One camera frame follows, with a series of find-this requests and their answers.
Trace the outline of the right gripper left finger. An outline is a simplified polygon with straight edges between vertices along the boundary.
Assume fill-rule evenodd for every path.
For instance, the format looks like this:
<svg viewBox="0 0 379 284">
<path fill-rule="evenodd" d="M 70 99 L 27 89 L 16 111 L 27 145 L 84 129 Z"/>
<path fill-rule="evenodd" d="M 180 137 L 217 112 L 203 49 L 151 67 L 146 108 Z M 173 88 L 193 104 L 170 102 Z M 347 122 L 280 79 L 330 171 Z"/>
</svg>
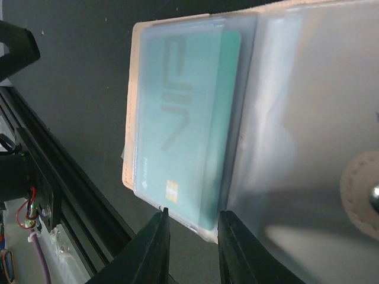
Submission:
<svg viewBox="0 0 379 284">
<path fill-rule="evenodd" d="M 164 208 L 88 283 L 168 283 L 169 251 L 169 211 Z"/>
</svg>

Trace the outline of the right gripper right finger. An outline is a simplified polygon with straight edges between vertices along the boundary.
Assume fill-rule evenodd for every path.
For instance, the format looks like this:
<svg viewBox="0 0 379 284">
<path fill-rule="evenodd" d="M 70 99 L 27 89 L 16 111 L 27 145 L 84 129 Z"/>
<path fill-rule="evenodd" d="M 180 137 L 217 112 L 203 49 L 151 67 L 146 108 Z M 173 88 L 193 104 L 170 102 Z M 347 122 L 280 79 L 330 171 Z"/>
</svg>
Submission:
<svg viewBox="0 0 379 284">
<path fill-rule="evenodd" d="M 303 283 L 232 211 L 220 211 L 218 249 L 221 283 Z"/>
</svg>

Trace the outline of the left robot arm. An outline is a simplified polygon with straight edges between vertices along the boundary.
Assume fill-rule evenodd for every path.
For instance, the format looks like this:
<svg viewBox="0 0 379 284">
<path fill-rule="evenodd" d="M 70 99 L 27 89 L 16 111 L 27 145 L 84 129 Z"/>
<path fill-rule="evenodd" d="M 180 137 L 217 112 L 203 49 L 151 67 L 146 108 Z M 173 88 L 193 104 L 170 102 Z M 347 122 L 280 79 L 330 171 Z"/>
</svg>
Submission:
<svg viewBox="0 0 379 284">
<path fill-rule="evenodd" d="M 9 52 L 1 56 L 1 82 L 40 59 L 31 31 L 1 20 L 1 43 Z"/>
</svg>

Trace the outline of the teal VIP card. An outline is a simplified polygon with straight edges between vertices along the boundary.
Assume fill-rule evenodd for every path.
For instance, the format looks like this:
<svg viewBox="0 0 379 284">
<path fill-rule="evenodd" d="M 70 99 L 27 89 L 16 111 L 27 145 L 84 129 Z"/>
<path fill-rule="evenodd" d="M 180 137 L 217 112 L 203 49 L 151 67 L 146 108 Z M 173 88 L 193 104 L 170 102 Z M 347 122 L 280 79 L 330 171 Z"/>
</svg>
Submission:
<svg viewBox="0 0 379 284">
<path fill-rule="evenodd" d="M 134 193 L 194 230 L 216 226 L 241 35 L 142 34 Z"/>
</svg>

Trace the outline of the beige card holder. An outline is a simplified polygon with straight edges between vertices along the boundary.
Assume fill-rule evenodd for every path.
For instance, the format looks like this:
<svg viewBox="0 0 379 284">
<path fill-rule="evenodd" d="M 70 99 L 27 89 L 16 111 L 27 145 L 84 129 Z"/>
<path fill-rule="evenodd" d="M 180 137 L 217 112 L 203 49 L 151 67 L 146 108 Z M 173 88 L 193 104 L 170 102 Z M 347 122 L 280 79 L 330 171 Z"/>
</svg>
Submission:
<svg viewBox="0 0 379 284">
<path fill-rule="evenodd" d="M 377 283 L 377 1 L 281 1 L 136 23 L 124 185 L 134 193 L 143 32 L 209 27 L 241 35 L 216 226 L 171 218 L 218 243 L 219 212 L 230 210 L 303 282 Z"/>
</svg>

